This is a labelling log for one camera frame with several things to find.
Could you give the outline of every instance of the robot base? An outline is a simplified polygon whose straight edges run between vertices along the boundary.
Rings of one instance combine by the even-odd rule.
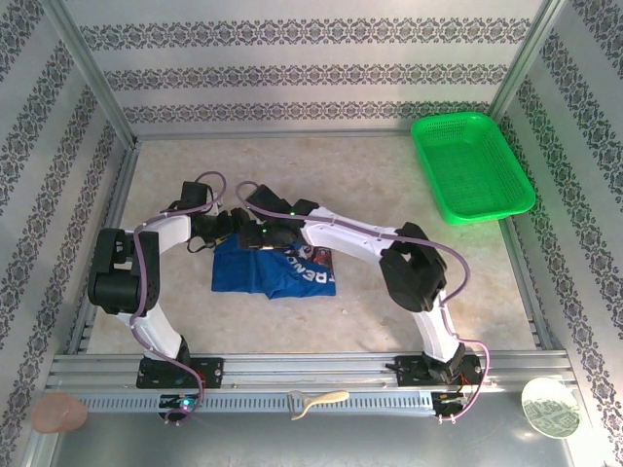
[[[480,359],[477,355],[461,355],[457,363],[451,371],[437,373],[431,372],[430,359],[426,355],[398,355],[394,358],[393,365],[386,366],[396,372],[396,379],[400,387],[439,384],[463,386],[466,381],[472,385],[480,384],[483,376]],[[432,377],[432,373],[437,373],[438,377]]]
[[[223,380],[222,358],[192,358],[182,338],[176,360],[195,370],[202,378],[203,388],[220,389]],[[188,372],[164,360],[143,357],[136,378],[138,389],[197,389],[197,381]]]

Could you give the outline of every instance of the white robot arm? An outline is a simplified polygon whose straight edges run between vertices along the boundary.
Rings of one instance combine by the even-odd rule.
[[[279,221],[269,217],[258,217],[264,224],[257,224],[242,218],[232,230],[239,230],[242,248],[279,248],[289,246],[292,240],[303,240],[312,246],[323,246],[347,253],[369,264],[379,265],[385,278],[390,296],[402,307],[413,312],[415,322],[424,342],[428,374],[440,383],[449,383],[457,376],[458,366],[464,355],[464,345],[448,332],[442,316],[442,303],[446,280],[445,263],[434,248],[401,243],[383,239],[381,234],[400,234],[415,238],[425,235],[418,226],[405,224],[401,229],[370,226],[338,216],[324,207],[310,201],[300,200],[294,206],[284,206],[265,186],[259,187],[249,198],[254,205],[275,210],[275,199],[281,202],[279,211],[304,213],[311,219],[331,218],[358,226],[362,231],[344,227],[343,223],[316,222],[314,220]],[[205,203],[197,199],[194,205]],[[168,358],[190,365],[190,351],[184,338],[169,324],[159,303],[160,255],[178,243],[184,243],[198,233],[203,216],[179,215],[162,219],[139,234],[145,257],[148,277],[148,297],[145,311],[134,322],[134,329],[153,349]],[[121,268],[131,263],[131,269]],[[137,310],[140,294],[140,274],[133,247],[132,232],[104,229],[99,233],[90,274],[89,298],[109,314],[116,315],[129,326],[130,317]],[[145,350],[147,367],[157,369],[156,373],[171,370],[167,362],[156,354]]]

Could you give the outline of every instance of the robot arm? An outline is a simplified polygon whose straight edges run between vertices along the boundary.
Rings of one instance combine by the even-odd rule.
[[[423,339],[429,375],[449,383],[458,374],[465,346],[454,334],[449,314],[443,308],[446,263],[432,247],[386,239],[401,236],[428,240],[420,227],[377,227],[339,216],[317,203],[299,199],[291,206],[261,185],[247,197],[253,206],[280,214],[305,216],[305,220],[282,219],[255,211],[264,224],[248,224],[240,233],[242,247],[275,248],[303,240],[311,246],[341,251],[369,264],[379,265],[387,292],[403,308],[412,311]],[[444,323],[445,313],[448,328]]]
[[[185,182],[182,190],[184,208],[205,204],[208,187],[197,182]],[[445,294],[445,269],[441,256],[428,246],[381,238],[382,234],[401,235],[426,240],[423,231],[407,223],[401,229],[370,226],[338,216],[318,204],[301,199],[290,206],[267,187],[261,186],[248,197],[253,205],[273,212],[309,216],[306,221],[278,220],[256,213],[266,221],[259,225],[250,222],[242,209],[224,217],[226,232],[214,234],[207,217],[178,215],[162,219],[139,234],[147,269],[148,297],[143,315],[134,321],[140,337],[154,350],[190,365],[188,345],[170,326],[158,303],[160,293],[160,255],[172,246],[188,241],[195,235],[220,237],[240,230],[242,248],[288,247],[294,240],[303,240],[311,246],[324,246],[347,253],[370,264],[378,264],[383,273],[387,291],[392,299],[413,312],[424,342],[424,359],[428,375],[439,382],[449,383],[458,372],[463,359],[464,345],[446,329],[442,303]],[[313,218],[330,218],[345,221],[358,229],[347,228],[338,223],[315,221]],[[130,263],[130,269],[122,265]],[[133,246],[132,232],[104,229],[99,233],[89,282],[89,298],[108,314],[116,315],[129,326],[129,319],[138,309],[140,298],[140,274]],[[149,349],[145,350],[142,368],[153,368],[154,379],[161,374],[173,372],[174,367],[162,361]],[[179,373],[171,373],[169,380],[181,380]]]
[[[191,234],[191,217],[177,216],[154,223],[139,236],[149,285],[145,312],[134,321],[134,326],[139,336],[151,347],[173,359],[183,359],[179,353],[184,345],[183,338],[170,326],[158,302],[160,255],[172,246],[188,241]],[[123,266],[128,262],[131,262],[131,269]],[[137,264],[132,232],[104,229],[99,233],[90,274],[89,299],[127,326],[138,308]],[[147,349],[145,356],[160,360],[160,357]]]

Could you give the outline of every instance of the blue t-shirt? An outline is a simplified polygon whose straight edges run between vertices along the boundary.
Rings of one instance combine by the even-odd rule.
[[[303,246],[292,245],[292,253]],[[269,299],[284,297],[335,296],[335,278],[330,251],[324,264],[306,259],[303,254],[286,256],[277,250],[242,250],[238,235],[231,235],[214,248],[213,292],[264,293]]]

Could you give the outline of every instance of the paper plate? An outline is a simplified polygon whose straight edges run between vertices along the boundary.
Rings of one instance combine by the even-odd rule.
[[[538,377],[522,391],[526,418],[539,433],[562,440],[580,426],[580,406],[573,394],[555,379]]]

